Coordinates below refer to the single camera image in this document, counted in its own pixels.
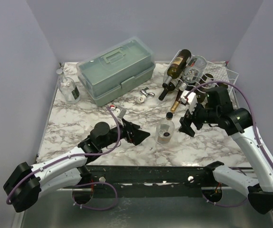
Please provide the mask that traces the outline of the clear bottle white label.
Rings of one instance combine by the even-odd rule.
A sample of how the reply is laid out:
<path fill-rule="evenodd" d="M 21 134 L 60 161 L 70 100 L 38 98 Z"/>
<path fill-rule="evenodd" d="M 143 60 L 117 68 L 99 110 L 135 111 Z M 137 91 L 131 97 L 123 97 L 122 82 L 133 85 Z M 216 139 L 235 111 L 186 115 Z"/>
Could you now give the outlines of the clear bottle white label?
<path fill-rule="evenodd" d="M 173 122 L 173 114 L 167 112 L 165 118 L 161 119 L 156 126 L 155 140 L 159 144 L 167 144 L 170 142 L 174 130 L 175 124 Z"/>

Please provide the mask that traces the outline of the round clear bottle dark label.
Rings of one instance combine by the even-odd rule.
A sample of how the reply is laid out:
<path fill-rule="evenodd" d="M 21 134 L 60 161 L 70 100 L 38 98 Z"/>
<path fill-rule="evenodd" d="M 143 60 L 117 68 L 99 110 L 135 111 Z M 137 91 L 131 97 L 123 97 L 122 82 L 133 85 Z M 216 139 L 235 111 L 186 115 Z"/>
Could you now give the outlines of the round clear bottle dark label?
<path fill-rule="evenodd" d="M 80 100 L 80 93 L 74 80 L 65 76 L 61 68 L 56 70 L 56 74 L 58 75 L 58 89 L 66 102 L 69 104 L 77 103 Z"/>

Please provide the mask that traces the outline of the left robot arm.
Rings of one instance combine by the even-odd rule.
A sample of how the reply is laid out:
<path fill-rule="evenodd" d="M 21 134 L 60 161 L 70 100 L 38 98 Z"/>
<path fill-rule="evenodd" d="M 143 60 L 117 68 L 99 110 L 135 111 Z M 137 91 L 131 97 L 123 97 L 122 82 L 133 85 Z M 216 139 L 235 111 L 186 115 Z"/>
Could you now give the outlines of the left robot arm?
<path fill-rule="evenodd" d="M 3 185 L 6 203 L 16 212 L 33 206 L 40 196 L 64 187 L 86 187 L 93 177 L 86 165 L 102 156 L 104 148 L 117 147 L 121 139 L 135 146 L 150 136 L 149 132 L 132 122 L 123 120 L 110 128 L 106 122 L 97 123 L 86 139 L 69 152 L 46 162 L 19 164 Z"/>

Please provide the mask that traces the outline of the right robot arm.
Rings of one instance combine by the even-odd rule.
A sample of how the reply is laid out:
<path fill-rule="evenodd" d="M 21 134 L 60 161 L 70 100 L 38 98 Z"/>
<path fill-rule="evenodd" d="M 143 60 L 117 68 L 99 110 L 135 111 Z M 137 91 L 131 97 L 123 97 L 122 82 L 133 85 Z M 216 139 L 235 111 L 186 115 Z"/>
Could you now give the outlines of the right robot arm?
<path fill-rule="evenodd" d="M 179 100 L 188 105 L 188 109 L 180 118 L 179 131 L 193 137 L 192 124 L 198 130 L 204 124 L 216 124 L 240 147 L 256 178 L 247 177 L 216 161 L 205 166 L 204 183 L 208 186 L 223 183 L 246 196 L 258 213 L 268 213 L 273 210 L 273 157 L 260 138 L 254 119 L 248 110 L 234 109 L 224 87 L 210 88 L 206 96 L 207 107 L 203 107 L 194 92 L 185 90 L 182 93 Z"/>

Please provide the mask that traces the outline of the clear bottle silver cap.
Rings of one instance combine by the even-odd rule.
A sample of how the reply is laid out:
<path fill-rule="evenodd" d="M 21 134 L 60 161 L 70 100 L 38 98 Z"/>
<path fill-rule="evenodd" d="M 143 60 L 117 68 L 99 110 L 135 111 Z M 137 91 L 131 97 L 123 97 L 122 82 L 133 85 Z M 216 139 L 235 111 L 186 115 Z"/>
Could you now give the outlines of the clear bottle silver cap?
<path fill-rule="evenodd" d="M 187 64 L 183 75 L 182 83 L 179 86 L 180 91 L 186 90 L 189 86 L 194 86 L 195 83 L 203 75 L 204 69 L 207 65 L 207 60 L 202 56 L 194 56 Z"/>

